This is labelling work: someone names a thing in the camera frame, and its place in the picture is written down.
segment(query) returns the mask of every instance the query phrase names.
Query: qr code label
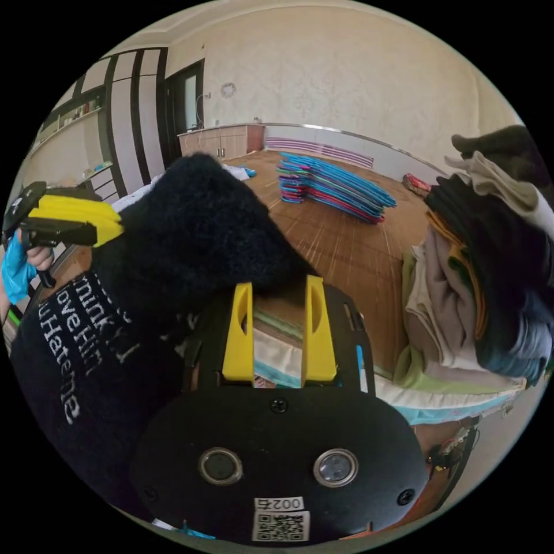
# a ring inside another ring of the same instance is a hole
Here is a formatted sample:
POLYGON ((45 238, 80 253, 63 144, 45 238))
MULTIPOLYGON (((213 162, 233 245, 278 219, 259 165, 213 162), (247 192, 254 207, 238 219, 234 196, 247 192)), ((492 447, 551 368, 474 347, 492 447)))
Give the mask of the qr code label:
POLYGON ((310 512, 255 512, 252 540, 303 542, 310 538, 310 512))

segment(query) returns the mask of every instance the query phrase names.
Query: door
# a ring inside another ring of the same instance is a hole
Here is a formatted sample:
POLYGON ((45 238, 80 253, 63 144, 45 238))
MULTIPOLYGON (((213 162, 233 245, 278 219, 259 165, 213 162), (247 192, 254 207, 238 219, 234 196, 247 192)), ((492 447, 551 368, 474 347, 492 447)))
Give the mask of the door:
POLYGON ((204 127, 204 60, 166 79, 168 129, 175 157, 181 155, 178 135, 204 127))

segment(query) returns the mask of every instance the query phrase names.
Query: shelf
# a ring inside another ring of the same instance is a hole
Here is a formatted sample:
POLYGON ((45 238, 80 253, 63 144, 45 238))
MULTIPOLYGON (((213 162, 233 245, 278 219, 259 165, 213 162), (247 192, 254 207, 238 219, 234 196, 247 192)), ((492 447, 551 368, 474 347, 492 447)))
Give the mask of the shelf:
POLYGON ((63 132, 68 127, 71 127, 75 123, 77 123, 79 121, 82 121, 83 119, 86 119, 90 115, 99 112, 101 109, 102 109, 102 107, 100 106, 99 108, 96 108, 95 110, 90 111, 88 114, 83 114, 81 117, 78 117, 77 119, 74 119, 74 120, 70 121, 69 123, 67 123, 67 125, 64 125, 63 127, 60 127, 57 131, 54 131, 48 138, 44 139, 41 143, 35 144, 31 148, 30 154, 33 155, 37 150, 40 149, 40 147, 44 146, 52 137, 55 137, 58 133, 63 132))

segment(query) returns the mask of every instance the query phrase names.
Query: hand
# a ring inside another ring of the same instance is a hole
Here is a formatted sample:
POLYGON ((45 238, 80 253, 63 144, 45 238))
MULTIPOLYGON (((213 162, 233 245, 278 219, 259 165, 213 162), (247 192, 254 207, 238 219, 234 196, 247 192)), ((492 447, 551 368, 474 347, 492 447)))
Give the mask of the hand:
POLYGON ((29 282, 37 270, 45 271, 54 261, 51 248, 38 246, 28 252, 21 245, 21 230, 13 237, 2 260, 1 286, 11 304, 19 302, 27 295, 29 282))

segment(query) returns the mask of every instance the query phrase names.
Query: wooden cabinet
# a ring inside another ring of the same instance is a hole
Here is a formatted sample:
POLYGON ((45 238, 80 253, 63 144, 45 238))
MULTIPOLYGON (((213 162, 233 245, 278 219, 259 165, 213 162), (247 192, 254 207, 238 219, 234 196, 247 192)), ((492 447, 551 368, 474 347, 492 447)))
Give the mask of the wooden cabinet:
POLYGON ((214 129, 200 129, 179 135, 183 156, 193 152, 206 152, 221 160, 240 158, 262 150, 264 127, 262 125, 231 125, 214 129))

